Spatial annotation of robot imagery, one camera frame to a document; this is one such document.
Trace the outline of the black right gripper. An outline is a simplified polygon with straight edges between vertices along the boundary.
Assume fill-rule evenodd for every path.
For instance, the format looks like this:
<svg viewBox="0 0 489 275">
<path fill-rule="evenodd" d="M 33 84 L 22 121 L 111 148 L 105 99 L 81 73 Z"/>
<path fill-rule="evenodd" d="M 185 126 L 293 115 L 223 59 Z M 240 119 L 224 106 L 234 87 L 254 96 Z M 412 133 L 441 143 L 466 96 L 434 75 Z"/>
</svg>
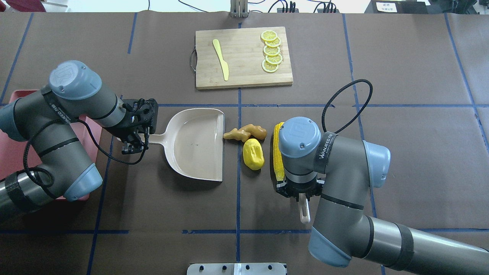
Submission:
<svg viewBox="0 0 489 275">
<path fill-rule="evenodd" d="M 322 194 L 324 180 L 311 180 L 307 183 L 296 183 L 291 180 L 278 181 L 275 184 L 275 191 L 286 197 L 295 198 L 299 201 L 299 194 L 304 194 L 309 201 L 313 196 L 320 196 Z"/>
</svg>

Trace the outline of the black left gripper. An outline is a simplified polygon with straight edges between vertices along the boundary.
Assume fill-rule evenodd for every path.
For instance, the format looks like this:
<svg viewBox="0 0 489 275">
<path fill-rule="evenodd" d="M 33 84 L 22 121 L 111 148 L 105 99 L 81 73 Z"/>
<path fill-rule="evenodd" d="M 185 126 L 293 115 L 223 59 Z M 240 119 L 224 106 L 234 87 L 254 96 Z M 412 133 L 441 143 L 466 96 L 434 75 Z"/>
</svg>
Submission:
<svg viewBox="0 0 489 275">
<path fill-rule="evenodd" d="M 118 99 L 112 112 L 103 118 L 103 128 L 123 142 L 122 155 L 148 150 L 149 142 L 141 143 L 139 134 L 147 130 L 154 134 L 158 108 L 155 99 Z"/>
</svg>

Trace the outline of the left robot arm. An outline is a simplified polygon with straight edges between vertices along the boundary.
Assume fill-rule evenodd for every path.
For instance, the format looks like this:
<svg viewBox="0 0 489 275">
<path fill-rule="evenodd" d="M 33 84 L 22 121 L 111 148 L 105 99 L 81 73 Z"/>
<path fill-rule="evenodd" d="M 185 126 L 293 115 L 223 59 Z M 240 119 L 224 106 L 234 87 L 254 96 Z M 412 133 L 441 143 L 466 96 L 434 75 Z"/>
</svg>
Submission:
<svg viewBox="0 0 489 275">
<path fill-rule="evenodd" d="M 1 180 L 1 221 L 38 211 L 64 197 L 73 202 L 103 179 L 71 127 L 84 115 L 123 143 L 123 154 L 148 150 L 157 125 L 155 99 L 120 99 L 86 64 L 68 60 L 48 84 L 1 109 L 1 131 L 25 142 L 23 168 Z"/>
</svg>

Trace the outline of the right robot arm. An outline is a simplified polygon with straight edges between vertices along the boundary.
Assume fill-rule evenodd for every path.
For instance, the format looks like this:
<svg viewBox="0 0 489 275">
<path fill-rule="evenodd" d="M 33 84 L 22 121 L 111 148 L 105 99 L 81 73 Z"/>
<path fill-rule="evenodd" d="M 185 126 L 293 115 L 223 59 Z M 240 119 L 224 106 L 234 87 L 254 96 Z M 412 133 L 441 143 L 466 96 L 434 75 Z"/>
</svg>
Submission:
<svg viewBox="0 0 489 275">
<path fill-rule="evenodd" d="M 356 257 L 419 275 L 489 273 L 486 249 L 365 215 L 370 189 L 388 174 L 386 147 L 322 133 L 313 120 L 293 117 L 276 125 L 274 155 L 284 170 L 277 193 L 319 197 L 308 245 L 317 260 L 347 267 Z"/>
</svg>

